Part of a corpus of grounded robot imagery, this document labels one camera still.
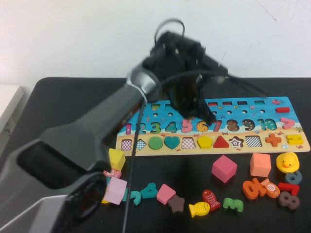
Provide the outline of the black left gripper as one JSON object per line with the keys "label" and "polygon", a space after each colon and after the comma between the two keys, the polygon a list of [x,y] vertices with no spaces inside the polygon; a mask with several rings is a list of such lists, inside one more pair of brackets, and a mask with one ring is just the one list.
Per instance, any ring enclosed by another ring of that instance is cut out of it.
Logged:
{"label": "black left gripper", "polygon": [[173,78],[170,83],[171,106],[184,118],[200,118],[211,125],[216,116],[208,107],[203,95],[205,80],[202,74],[191,74]]}

